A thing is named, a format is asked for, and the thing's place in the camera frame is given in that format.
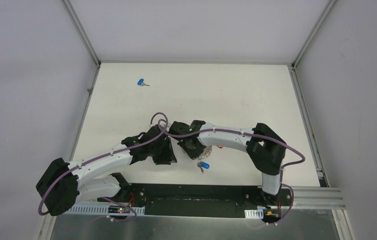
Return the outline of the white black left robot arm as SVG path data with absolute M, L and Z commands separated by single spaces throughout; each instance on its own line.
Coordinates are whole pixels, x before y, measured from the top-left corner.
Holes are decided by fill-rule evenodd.
M 176 163 L 170 137 L 158 125 L 147 132 L 126 137 L 98 156 L 66 162 L 53 160 L 36 184 L 41 197 L 38 213 L 58 216 L 78 202 L 112 197 L 124 202 L 129 196 L 128 182 L 120 173 L 106 174 L 152 158 L 156 165 Z

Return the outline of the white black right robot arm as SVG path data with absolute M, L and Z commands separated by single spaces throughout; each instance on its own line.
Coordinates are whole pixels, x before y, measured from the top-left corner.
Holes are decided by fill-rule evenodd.
M 191 124 L 174 121 L 167 132 L 193 160 L 199 160 L 213 146 L 248 154 L 261 172 L 262 202 L 273 205 L 280 199 L 281 165 L 286 156 L 286 142 L 266 124 L 257 123 L 253 128 L 234 128 L 203 120 L 194 120 Z

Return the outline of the metal disc with keyrings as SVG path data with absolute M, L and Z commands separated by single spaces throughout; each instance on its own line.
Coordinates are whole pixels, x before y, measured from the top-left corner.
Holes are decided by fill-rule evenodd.
M 202 153 L 200 153 L 197 157 L 191 157 L 189 156 L 189 154 L 184 150 L 182 149 L 182 152 L 185 156 L 188 156 L 191 160 L 196 160 L 196 161 L 202 161 L 206 158 L 208 158 L 211 153 L 212 153 L 212 147 L 211 146 L 207 146 Z

